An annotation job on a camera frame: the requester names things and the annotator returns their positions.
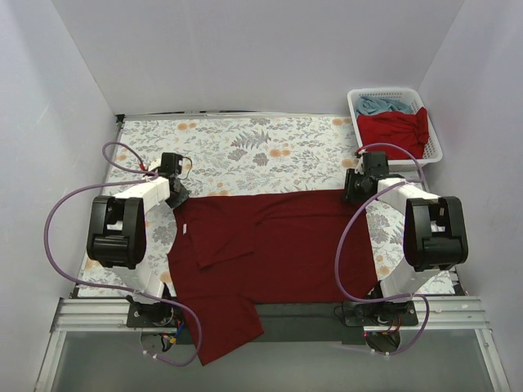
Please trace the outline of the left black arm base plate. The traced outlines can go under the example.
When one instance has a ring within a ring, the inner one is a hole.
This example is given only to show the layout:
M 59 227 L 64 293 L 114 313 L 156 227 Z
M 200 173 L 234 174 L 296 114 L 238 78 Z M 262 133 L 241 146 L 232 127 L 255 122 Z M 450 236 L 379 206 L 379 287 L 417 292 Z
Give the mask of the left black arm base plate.
M 132 302 L 127 314 L 127 327 L 176 327 L 173 308 L 163 302 L 142 304 Z

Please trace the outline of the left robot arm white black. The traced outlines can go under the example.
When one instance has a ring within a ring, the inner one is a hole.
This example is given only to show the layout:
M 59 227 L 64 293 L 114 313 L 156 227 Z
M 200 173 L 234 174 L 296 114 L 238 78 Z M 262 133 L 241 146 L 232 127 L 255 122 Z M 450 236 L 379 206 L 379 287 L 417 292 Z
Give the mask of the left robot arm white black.
M 145 262 L 145 215 L 158 205 L 177 208 L 189 198 L 179 178 L 183 159 L 180 154 L 163 153 L 152 165 L 156 179 L 114 196 L 98 196 L 92 202 L 88 257 L 113 270 L 133 297 L 141 293 L 158 297 L 145 308 L 145 316 L 158 327 L 172 321 L 174 308 L 164 300 L 171 298 L 168 286 Z

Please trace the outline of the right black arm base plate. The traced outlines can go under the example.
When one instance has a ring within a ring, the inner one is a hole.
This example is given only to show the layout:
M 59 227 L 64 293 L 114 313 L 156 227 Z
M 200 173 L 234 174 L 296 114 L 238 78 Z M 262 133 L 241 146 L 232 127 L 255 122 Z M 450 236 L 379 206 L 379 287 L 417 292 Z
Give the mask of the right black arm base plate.
M 418 316 L 412 301 L 364 304 L 344 301 L 337 316 L 349 327 L 413 327 L 418 325 Z

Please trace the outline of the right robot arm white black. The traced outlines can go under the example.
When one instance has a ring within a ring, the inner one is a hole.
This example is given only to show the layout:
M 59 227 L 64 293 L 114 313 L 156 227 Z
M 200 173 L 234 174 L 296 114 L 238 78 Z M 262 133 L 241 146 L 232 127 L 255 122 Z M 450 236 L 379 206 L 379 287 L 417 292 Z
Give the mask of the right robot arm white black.
M 407 180 L 390 173 L 383 151 L 358 149 L 358 164 L 346 172 L 344 199 L 360 206 L 348 221 L 337 245 L 334 276 L 341 293 L 351 301 L 370 304 L 371 318 L 388 324 L 400 313 L 398 303 L 420 297 L 428 280 L 443 270 L 450 270 L 468 258 L 468 242 L 463 205 L 454 196 L 438 196 L 421 189 L 425 181 L 421 164 L 408 151 L 398 148 L 414 163 L 417 180 Z M 403 258 L 377 285 L 379 298 L 352 296 L 342 285 L 340 261 L 342 248 L 352 226 L 374 201 L 393 207 L 404 216 Z

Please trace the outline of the dark red t shirt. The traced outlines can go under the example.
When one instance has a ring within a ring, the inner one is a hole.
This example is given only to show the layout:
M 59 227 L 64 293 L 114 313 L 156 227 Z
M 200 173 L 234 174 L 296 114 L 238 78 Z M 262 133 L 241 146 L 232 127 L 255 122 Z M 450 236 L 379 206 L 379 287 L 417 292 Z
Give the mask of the dark red t shirt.
M 168 266 L 202 364 L 262 335 L 259 304 L 343 300 L 334 261 L 356 208 L 342 196 L 329 189 L 192 198 L 173 212 Z M 344 242 L 340 276 L 359 298 L 378 281 L 363 214 Z

